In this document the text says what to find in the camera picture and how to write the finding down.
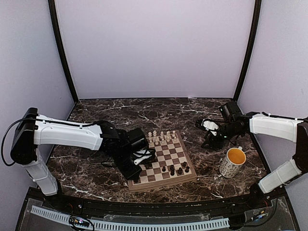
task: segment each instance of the wooden chessboard frame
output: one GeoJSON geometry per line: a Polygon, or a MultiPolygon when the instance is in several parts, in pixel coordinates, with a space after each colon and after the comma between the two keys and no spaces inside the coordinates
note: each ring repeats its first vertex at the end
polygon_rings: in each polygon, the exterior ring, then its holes
{"type": "Polygon", "coordinates": [[[186,157],[186,162],[187,162],[188,166],[190,167],[191,174],[172,177],[172,178],[168,178],[168,179],[164,179],[164,180],[152,181],[152,182],[143,183],[143,184],[133,184],[133,181],[129,180],[128,181],[129,191],[131,191],[131,192],[143,192],[143,191],[147,191],[147,190],[151,190],[151,189],[155,189],[155,188],[159,188],[159,187],[163,187],[163,186],[171,186],[171,185],[176,185],[176,184],[182,184],[182,183],[194,181],[194,180],[197,179],[197,174],[194,170],[193,164],[192,164],[192,162],[191,162],[191,160],[188,156],[186,146],[185,146],[185,144],[182,140],[182,137],[180,135],[180,132],[178,130],[176,130],[176,135],[177,135],[177,138],[179,139],[179,143],[181,144],[181,147],[183,149],[183,153],[186,157]]]}

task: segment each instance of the patterned mug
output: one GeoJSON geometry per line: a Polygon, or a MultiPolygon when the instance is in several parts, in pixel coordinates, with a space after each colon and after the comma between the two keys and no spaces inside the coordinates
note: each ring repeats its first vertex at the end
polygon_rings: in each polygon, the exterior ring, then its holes
{"type": "Polygon", "coordinates": [[[230,148],[219,166],[221,175],[226,178],[234,177],[246,161],[242,147],[230,148]]]}

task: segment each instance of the mug rim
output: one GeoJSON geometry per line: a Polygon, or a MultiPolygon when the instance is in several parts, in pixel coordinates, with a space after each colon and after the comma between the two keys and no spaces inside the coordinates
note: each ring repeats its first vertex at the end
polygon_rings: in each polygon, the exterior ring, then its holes
{"type": "Polygon", "coordinates": [[[246,160],[247,160],[246,154],[244,153],[244,151],[243,151],[242,149],[239,149],[239,148],[230,148],[230,149],[227,151],[227,159],[228,159],[233,165],[237,165],[237,166],[241,166],[241,165],[245,164],[245,162],[246,162],[246,160]],[[229,153],[229,151],[230,151],[231,149],[238,149],[238,150],[242,151],[242,153],[243,153],[244,156],[245,156],[244,162],[242,162],[241,164],[236,164],[236,163],[232,162],[232,161],[229,159],[229,155],[228,155],[228,153],[229,153]]]}

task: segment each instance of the black chess piece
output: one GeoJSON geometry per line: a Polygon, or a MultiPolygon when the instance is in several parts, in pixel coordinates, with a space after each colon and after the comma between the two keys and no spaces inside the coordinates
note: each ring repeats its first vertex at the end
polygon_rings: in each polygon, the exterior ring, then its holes
{"type": "Polygon", "coordinates": [[[178,170],[178,174],[182,175],[182,173],[183,173],[183,169],[180,167],[179,170],[178,170]]]}

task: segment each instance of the white mug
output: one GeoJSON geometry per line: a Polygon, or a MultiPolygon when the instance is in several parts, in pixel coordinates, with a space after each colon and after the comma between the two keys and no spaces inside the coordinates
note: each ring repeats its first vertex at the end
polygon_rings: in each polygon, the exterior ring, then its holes
{"type": "Polygon", "coordinates": [[[246,161],[242,147],[230,148],[219,166],[221,175],[226,178],[234,177],[246,161]]]}

